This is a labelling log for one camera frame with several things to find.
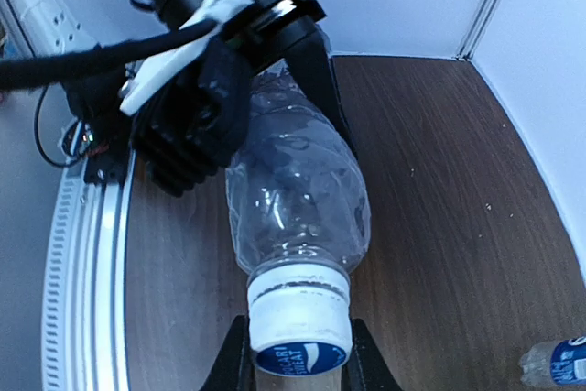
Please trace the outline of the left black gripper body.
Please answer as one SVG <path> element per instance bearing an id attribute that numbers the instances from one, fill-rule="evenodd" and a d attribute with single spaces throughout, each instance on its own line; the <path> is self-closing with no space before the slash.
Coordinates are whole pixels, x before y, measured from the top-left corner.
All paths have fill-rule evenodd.
<path id="1" fill-rule="evenodd" d="M 287 51 L 314 32 L 324 16 L 317 0 L 255 0 L 223 20 L 219 36 L 137 114 L 137 133 L 246 134 L 253 78 L 286 61 Z"/>

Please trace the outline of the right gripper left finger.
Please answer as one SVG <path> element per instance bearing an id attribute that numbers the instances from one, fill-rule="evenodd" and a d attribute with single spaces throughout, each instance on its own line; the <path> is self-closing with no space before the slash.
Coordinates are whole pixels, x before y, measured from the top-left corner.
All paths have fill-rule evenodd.
<path id="1" fill-rule="evenodd" d="M 248 319 L 238 315 L 223 340 L 200 391 L 253 391 L 255 368 L 250 350 Z"/>

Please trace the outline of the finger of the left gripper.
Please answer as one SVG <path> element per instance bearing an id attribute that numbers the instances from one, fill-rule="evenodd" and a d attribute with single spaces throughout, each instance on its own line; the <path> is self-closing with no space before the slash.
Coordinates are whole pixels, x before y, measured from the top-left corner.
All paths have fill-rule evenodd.
<path id="1" fill-rule="evenodd" d="M 320 27 L 286 53 L 288 71 L 306 97 L 330 120 L 357 156 L 352 131 L 342 109 L 342 100 L 330 56 L 330 41 Z"/>

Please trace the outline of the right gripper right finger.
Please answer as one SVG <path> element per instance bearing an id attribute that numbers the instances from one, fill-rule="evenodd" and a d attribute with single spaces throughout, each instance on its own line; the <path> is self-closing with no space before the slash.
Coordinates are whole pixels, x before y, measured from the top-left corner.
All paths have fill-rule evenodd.
<path id="1" fill-rule="evenodd" d="M 362 319 L 352 319 L 353 347 L 342 368 L 342 391 L 401 391 Z"/>

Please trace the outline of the clear bottle white cap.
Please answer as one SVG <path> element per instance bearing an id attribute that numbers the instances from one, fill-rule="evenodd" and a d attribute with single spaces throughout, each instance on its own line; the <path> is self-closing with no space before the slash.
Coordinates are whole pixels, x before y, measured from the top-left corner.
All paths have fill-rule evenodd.
<path id="1" fill-rule="evenodd" d="M 349 276 L 371 240 L 364 176 L 284 61 L 254 77 L 250 105 L 225 183 L 253 359 L 273 375 L 327 373 L 353 347 Z"/>

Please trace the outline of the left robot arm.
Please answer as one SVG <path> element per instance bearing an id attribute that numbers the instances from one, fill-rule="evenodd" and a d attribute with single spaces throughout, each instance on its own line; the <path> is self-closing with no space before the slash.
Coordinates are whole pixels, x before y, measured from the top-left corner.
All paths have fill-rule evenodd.
<path id="1" fill-rule="evenodd" d="M 131 125 L 149 161 L 225 167 L 248 131 L 250 82 L 284 60 L 343 139 L 350 134 L 320 33 L 317 0 L 148 0 L 166 34 L 6 61 L 1 88 L 63 85 L 100 143 Z"/>

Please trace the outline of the blue label water bottle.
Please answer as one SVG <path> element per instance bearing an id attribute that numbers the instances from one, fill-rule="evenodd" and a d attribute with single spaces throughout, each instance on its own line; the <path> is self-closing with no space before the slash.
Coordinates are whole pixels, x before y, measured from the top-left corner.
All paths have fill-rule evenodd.
<path id="1" fill-rule="evenodd" d="M 537 343 L 522 355 L 519 366 L 527 386 L 584 386 L 585 337 Z"/>

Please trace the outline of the aluminium front rail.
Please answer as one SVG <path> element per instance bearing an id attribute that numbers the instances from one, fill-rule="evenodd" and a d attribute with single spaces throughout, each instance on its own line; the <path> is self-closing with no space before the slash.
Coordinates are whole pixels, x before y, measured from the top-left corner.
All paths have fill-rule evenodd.
<path id="1" fill-rule="evenodd" d="M 45 390 L 126 390 L 125 254 L 136 157 L 123 183 L 62 174 L 41 313 Z"/>

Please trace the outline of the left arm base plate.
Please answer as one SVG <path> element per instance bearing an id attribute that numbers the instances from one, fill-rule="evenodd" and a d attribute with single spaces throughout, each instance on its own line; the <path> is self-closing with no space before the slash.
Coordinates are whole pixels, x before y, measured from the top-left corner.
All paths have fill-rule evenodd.
<path id="1" fill-rule="evenodd" d="M 73 126 L 81 130 L 81 144 L 63 150 L 64 160 L 50 157 L 40 138 L 40 113 L 49 86 L 40 89 L 33 116 L 33 137 L 38 153 L 53 168 L 68 169 L 88 161 L 90 171 L 85 181 L 122 182 L 127 174 L 128 143 L 131 119 L 120 111 L 119 90 L 123 74 L 98 75 L 61 85 L 74 116 Z"/>

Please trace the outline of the right aluminium frame post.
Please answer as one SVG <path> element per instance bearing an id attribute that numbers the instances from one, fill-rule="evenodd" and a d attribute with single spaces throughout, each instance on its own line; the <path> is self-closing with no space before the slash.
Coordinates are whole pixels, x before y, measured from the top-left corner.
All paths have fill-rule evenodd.
<path id="1" fill-rule="evenodd" d="M 480 0 L 471 24 L 457 48 L 455 59 L 470 61 L 477 50 L 500 0 Z"/>

